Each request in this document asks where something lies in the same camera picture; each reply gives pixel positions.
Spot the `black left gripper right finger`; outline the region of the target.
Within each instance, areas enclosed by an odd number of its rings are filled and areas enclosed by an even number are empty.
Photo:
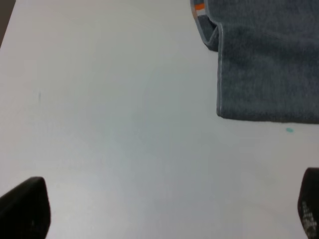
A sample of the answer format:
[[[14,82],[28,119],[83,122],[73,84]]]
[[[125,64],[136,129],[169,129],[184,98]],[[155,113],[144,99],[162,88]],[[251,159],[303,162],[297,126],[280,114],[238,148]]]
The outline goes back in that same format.
[[[298,198],[298,213],[307,238],[319,238],[319,169],[308,168]]]

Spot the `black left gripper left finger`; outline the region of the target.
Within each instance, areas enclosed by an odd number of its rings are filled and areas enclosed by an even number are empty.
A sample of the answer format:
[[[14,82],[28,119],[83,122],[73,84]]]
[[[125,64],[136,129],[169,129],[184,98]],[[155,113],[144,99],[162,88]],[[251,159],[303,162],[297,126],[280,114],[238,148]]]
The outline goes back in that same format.
[[[0,197],[2,239],[44,239],[51,223],[43,177],[30,177]]]

